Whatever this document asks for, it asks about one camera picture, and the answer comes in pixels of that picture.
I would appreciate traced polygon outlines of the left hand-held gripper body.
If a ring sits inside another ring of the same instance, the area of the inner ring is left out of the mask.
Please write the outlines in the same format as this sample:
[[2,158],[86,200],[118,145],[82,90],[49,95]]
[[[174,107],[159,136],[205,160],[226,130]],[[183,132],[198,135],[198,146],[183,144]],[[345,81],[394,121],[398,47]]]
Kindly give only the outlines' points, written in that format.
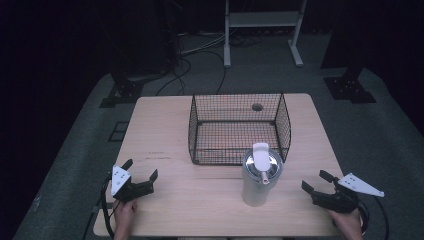
[[154,192],[154,183],[150,183],[148,180],[141,183],[132,183],[130,172],[119,166],[112,168],[111,176],[111,195],[121,202],[129,202]]

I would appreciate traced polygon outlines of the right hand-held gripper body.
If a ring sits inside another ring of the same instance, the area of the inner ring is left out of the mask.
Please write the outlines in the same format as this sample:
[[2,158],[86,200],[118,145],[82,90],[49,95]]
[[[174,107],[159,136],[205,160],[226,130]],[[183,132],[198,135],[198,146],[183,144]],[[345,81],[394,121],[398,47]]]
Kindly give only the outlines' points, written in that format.
[[311,195],[312,203],[338,213],[351,213],[359,207],[358,193],[376,197],[385,196],[383,191],[378,190],[353,173],[338,179],[337,183],[332,183],[335,190],[333,194],[318,192],[314,189],[315,192]]

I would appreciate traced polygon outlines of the white tumbler with lid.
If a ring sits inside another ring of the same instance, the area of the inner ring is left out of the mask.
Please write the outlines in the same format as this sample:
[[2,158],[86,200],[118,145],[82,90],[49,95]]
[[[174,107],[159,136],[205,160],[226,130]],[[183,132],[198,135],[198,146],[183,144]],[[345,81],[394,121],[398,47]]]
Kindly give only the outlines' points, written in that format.
[[283,160],[268,143],[255,143],[242,162],[242,199],[252,207],[265,204],[283,172]]

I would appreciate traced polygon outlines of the black wire mesh basket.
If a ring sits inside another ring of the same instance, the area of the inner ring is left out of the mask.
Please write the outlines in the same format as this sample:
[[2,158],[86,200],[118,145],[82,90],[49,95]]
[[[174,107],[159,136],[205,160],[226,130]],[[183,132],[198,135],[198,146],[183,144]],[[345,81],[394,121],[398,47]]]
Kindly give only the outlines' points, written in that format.
[[[262,111],[253,111],[259,103]],[[192,97],[188,149],[196,165],[235,166],[255,143],[268,143],[285,159],[291,122],[284,95],[228,94]]]

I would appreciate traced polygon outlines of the person's left hand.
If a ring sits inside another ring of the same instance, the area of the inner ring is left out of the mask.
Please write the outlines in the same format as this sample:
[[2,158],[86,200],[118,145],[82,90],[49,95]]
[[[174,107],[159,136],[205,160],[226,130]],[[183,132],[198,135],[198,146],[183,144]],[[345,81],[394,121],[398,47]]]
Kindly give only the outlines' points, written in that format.
[[116,200],[113,203],[113,207],[115,209],[115,232],[113,240],[128,240],[138,203],[136,200],[127,203]]

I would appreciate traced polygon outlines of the person's right hand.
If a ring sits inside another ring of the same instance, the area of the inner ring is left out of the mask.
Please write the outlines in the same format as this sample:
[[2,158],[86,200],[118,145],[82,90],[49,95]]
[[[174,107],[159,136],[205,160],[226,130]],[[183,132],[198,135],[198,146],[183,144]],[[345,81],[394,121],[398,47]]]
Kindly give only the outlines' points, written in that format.
[[328,213],[346,240],[363,240],[358,210],[353,210],[351,213],[338,213],[328,210]]

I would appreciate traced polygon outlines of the black stand base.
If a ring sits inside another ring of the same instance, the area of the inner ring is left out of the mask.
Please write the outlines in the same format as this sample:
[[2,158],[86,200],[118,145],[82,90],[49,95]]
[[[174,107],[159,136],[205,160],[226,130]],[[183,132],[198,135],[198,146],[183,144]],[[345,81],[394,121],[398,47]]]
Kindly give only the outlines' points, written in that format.
[[359,81],[361,72],[361,67],[348,67],[342,76],[325,77],[324,82],[335,100],[350,100],[354,104],[375,103],[375,98]]
[[143,84],[131,81],[124,71],[113,70],[111,77],[114,82],[109,95],[105,97],[100,108],[113,108],[117,104],[135,103],[141,96]]

